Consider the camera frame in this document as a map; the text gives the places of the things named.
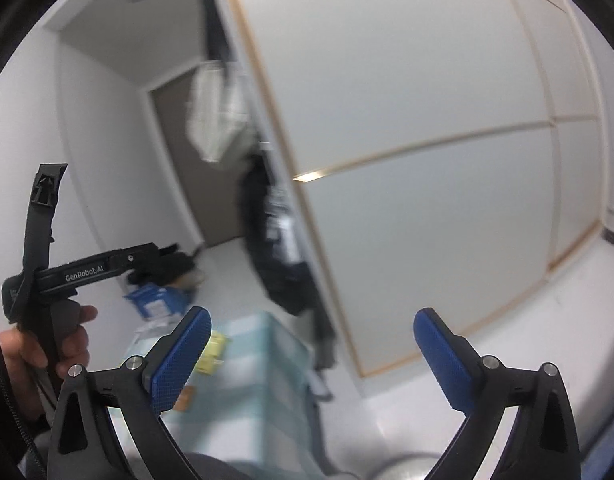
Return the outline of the person's left hand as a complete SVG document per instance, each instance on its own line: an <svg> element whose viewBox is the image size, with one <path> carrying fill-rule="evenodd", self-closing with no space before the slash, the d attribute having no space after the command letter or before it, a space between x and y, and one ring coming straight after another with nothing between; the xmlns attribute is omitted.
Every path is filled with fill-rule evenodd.
<svg viewBox="0 0 614 480"><path fill-rule="evenodd" d="M73 365L86 367L90 363L89 335L83 324L97 316L98 309L91 304L81 307L75 332L63 340L63 360L55 367L58 377L64 379ZM30 332L21 332L17 327L1 332L0 344L19 409L26 418L36 420L43 414L43 408L32 371L47 368L48 358L37 337Z"/></svg>

